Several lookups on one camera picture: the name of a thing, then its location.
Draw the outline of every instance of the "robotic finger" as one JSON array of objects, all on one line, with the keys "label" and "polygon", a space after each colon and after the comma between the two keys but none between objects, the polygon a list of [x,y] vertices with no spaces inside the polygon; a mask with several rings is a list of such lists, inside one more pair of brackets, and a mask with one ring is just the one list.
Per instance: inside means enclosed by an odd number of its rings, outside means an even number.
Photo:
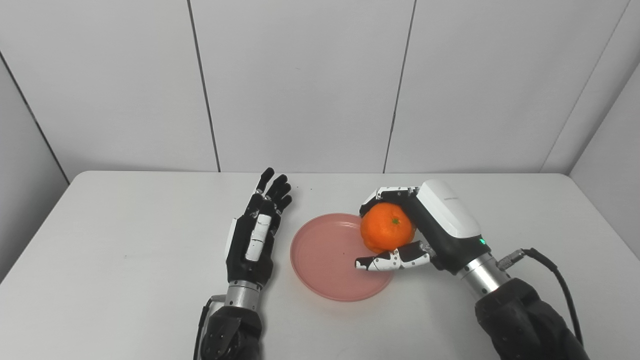
[{"label": "robotic finger", "polygon": [[365,202],[360,206],[360,217],[363,217],[375,205],[381,202],[390,202],[392,204],[401,205],[412,194],[420,188],[407,186],[382,187],[374,191]]},{"label": "robotic finger", "polygon": [[376,256],[356,259],[356,269],[367,271],[391,271],[413,268],[431,262],[433,250],[422,241],[414,241],[400,246],[393,251],[383,252]]}]

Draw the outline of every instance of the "white wall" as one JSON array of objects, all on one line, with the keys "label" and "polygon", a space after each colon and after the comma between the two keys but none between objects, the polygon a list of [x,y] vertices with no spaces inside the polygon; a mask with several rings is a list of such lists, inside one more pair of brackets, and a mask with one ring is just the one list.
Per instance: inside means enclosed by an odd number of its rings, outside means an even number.
[{"label": "white wall", "polygon": [[627,3],[418,1],[387,172],[539,172]]},{"label": "white wall", "polygon": [[67,187],[0,61],[0,281]]},{"label": "white wall", "polygon": [[640,256],[640,67],[589,142],[571,177]]},{"label": "white wall", "polygon": [[0,2],[0,49],[69,178],[568,173],[639,37],[640,0]]},{"label": "white wall", "polygon": [[70,179],[217,170],[186,0],[1,1],[0,49]]},{"label": "white wall", "polygon": [[222,171],[382,172],[413,0],[191,0]]}]

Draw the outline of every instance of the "cable connector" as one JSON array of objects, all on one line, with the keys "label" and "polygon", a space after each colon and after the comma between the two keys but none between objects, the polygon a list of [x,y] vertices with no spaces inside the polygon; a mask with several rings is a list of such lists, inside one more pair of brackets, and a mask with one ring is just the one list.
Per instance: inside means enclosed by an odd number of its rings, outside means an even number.
[{"label": "cable connector", "polygon": [[517,263],[518,261],[522,260],[522,258],[524,258],[525,256],[525,252],[522,249],[518,249],[512,253],[510,253],[509,255],[505,256],[504,258],[500,259],[500,261],[498,261],[498,269],[505,271],[508,268],[512,267],[513,264]]}]

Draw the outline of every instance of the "white table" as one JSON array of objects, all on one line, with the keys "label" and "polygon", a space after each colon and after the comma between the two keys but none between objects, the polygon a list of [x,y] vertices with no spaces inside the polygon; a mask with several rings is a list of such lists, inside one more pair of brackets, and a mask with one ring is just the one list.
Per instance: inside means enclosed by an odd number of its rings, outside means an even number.
[{"label": "white table", "polygon": [[[557,174],[292,174],[293,204],[276,237],[263,292],[264,358],[496,359],[474,300],[446,272],[398,272],[360,302],[307,290],[289,261],[295,232],[333,212],[356,213],[379,186],[448,181],[497,258],[536,247],[576,302],[592,359],[640,352],[640,261],[571,179]],[[85,172],[0,284],[0,359],[191,359],[207,298],[225,293],[223,249],[257,174]],[[525,259],[532,284],[568,323],[559,285]],[[388,326],[376,324],[387,322]]]}]

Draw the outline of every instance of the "white finger segment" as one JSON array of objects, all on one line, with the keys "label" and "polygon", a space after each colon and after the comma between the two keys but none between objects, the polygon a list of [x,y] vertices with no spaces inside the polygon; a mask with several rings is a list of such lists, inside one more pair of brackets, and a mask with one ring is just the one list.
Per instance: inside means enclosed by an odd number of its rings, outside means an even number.
[{"label": "white finger segment", "polygon": [[258,261],[264,246],[264,240],[267,238],[267,233],[269,232],[269,225],[271,225],[271,216],[259,214],[255,227],[251,233],[249,247],[244,254],[245,259],[249,261]]}]

